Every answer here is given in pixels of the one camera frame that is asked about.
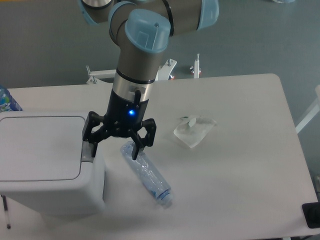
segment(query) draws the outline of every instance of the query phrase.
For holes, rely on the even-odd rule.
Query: black object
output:
[[[152,147],[156,135],[155,120],[150,118],[143,121],[148,101],[140,102],[141,92],[134,92],[134,101],[128,101],[119,97],[113,90],[109,100],[109,106],[104,116],[90,111],[86,118],[82,140],[93,144],[91,156],[94,158],[97,153],[98,143],[109,137],[132,138],[134,148],[132,159],[136,160],[139,151],[145,147]],[[103,124],[97,131],[92,132],[94,127]],[[145,128],[146,135],[141,138],[138,131]]]
[[[320,202],[305,203],[302,210],[310,229],[320,228]]]
[[[2,201],[3,201],[4,212],[8,213],[7,197],[5,195],[1,195],[1,197],[2,197]],[[11,229],[11,224],[9,222],[9,219],[6,219],[6,228]]]

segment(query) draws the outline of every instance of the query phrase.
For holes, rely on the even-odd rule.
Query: white stand leg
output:
[[[300,117],[295,127],[296,133],[300,131],[320,112],[320,85],[315,88],[317,99],[308,107],[304,114]]]

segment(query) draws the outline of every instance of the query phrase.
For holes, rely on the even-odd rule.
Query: light blue joint cap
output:
[[[87,13],[83,3],[81,0],[78,0],[78,4],[79,4],[79,8],[82,12],[82,15],[85,19],[85,21],[89,24],[89,25],[99,25],[98,23],[96,23],[95,21],[93,21],[93,19],[90,17],[90,15]]]
[[[216,23],[219,16],[218,0],[202,0],[201,16],[197,30],[204,29]]]
[[[167,48],[170,29],[168,19],[145,9],[133,10],[125,23],[125,34],[130,42],[151,54],[160,53]]]
[[[108,23],[109,23],[109,29],[110,29],[110,33],[111,33],[112,37],[115,37],[114,34],[113,34],[112,31],[111,31],[111,21],[112,21],[112,17],[114,16],[114,14],[115,14],[115,12],[118,10],[118,8],[120,8],[121,6],[126,5],[126,4],[136,5],[136,4],[134,4],[133,2],[130,2],[130,1],[121,1],[121,2],[118,2],[117,4],[115,4],[115,5],[113,6],[113,8],[111,8],[111,10],[110,10],[110,12],[109,12]]]

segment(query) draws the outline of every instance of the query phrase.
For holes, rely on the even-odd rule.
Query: blue led light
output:
[[[130,116],[134,116],[134,115],[136,115],[136,112],[133,111],[133,110],[130,110],[130,111],[129,111],[129,115],[130,115]]]

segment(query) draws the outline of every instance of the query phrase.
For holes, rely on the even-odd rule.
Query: water bottle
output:
[[[143,151],[139,152],[136,160],[132,159],[134,145],[133,141],[128,141],[122,146],[124,159],[156,201],[160,205],[168,205],[173,199],[170,185]]]
[[[0,113],[7,111],[22,111],[22,108],[10,95],[8,89],[0,85]]]

